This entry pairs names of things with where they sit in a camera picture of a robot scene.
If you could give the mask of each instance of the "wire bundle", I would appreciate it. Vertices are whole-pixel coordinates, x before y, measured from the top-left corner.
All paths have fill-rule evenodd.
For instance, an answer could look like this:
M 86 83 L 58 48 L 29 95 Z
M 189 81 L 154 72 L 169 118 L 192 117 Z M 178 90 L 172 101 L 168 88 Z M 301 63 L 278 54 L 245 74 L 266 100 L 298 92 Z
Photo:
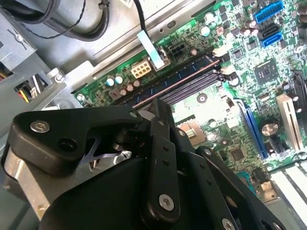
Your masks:
M 83 8 L 82 12 L 79 16 L 79 19 L 77 22 L 68 27 L 62 24 L 61 22 L 57 21 L 56 19 L 52 18 L 52 14 L 56 11 L 56 9 L 59 7 L 60 0 L 49 0 L 49 4 L 47 7 L 47 10 L 42 13 L 36 10 L 33 10 L 31 8 L 28 8 L 27 6 L 14 1 L 14 0 L 9 0 L 9 1 L 4 1 L 0 2 L 0 6 L 8 12 L 11 16 L 13 16 L 15 19 L 22 23 L 27 23 L 27 24 L 39 24 L 43 23 L 50 27 L 51 29 L 57 31 L 59 34 L 55 36 L 50 36 L 50 37 L 45 37 L 38 35 L 31 31 L 29 28 L 24 26 L 27 31 L 33 33 L 34 35 L 43 38 L 43 39 L 52 39 L 59 37 L 61 35 L 65 35 L 67 37 L 75 38 L 81 41 L 85 42 L 92 42 L 95 41 L 99 38 L 101 38 L 104 33 L 106 32 L 106 29 L 109 25 L 110 21 L 110 12 L 109 12 L 109 2 L 108 0 L 101 0 L 101 3 L 99 6 L 103 6 L 103 14 L 101 17 L 100 22 L 98 25 L 90 32 L 87 32 L 85 34 L 73 31 L 72 28 L 74 28 L 77 24 L 79 24 L 81 18 L 83 17 L 85 6 L 86 6 L 86 0 L 83 2 Z

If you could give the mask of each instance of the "yellow wire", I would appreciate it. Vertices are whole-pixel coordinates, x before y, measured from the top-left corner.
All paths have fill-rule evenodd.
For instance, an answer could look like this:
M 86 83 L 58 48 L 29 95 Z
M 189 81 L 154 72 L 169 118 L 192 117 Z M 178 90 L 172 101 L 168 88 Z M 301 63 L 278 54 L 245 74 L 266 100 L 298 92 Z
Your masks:
M 6 78 L 6 75 L 0 71 L 0 77 Z
M 22 90 L 19 90 L 21 96 L 24 98 L 25 102 L 29 103 L 28 98 L 26 97 L 25 93 Z

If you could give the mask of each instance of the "white label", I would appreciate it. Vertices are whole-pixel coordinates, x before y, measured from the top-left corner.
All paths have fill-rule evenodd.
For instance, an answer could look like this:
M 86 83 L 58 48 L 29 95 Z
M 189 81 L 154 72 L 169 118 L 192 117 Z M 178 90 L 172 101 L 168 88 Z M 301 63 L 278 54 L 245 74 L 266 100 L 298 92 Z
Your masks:
M 133 0 L 120 0 L 125 6 L 131 8 Z

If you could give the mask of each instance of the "blue sata port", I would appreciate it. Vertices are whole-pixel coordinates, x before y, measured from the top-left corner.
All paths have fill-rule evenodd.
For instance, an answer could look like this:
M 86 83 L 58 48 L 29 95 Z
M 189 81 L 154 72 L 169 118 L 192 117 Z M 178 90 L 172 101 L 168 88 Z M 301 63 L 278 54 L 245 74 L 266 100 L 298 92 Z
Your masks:
M 266 37 L 264 39 L 262 39 L 260 41 L 260 44 L 263 48 L 266 48 L 272 44 L 274 44 L 275 42 L 278 42 L 279 40 L 282 40 L 283 38 L 283 35 L 282 35 L 282 32 L 277 32 L 269 37 Z
M 256 13 L 255 20 L 257 23 L 264 22 L 268 18 L 271 18 L 273 15 L 277 14 L 279 11 L 283 10 L 283 2 L 282 1 L 276 1 L 271 3 L 270 5 L 266 6 L 262 10 L 260 10 L 258 13 Z

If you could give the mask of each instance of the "black mounting arm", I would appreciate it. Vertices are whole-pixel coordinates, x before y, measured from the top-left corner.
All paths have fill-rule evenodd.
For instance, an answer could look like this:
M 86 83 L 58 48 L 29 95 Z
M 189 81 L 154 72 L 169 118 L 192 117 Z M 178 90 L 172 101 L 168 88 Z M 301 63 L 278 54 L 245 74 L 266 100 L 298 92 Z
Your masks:
M 130 159 L 89 172 L 88 162 L 123 150 Z M 20 114 L 1 164 L 42 230 L 285 230 L 210 148 L 192 147 L 160 100 L 140 113 L 110 106 Z

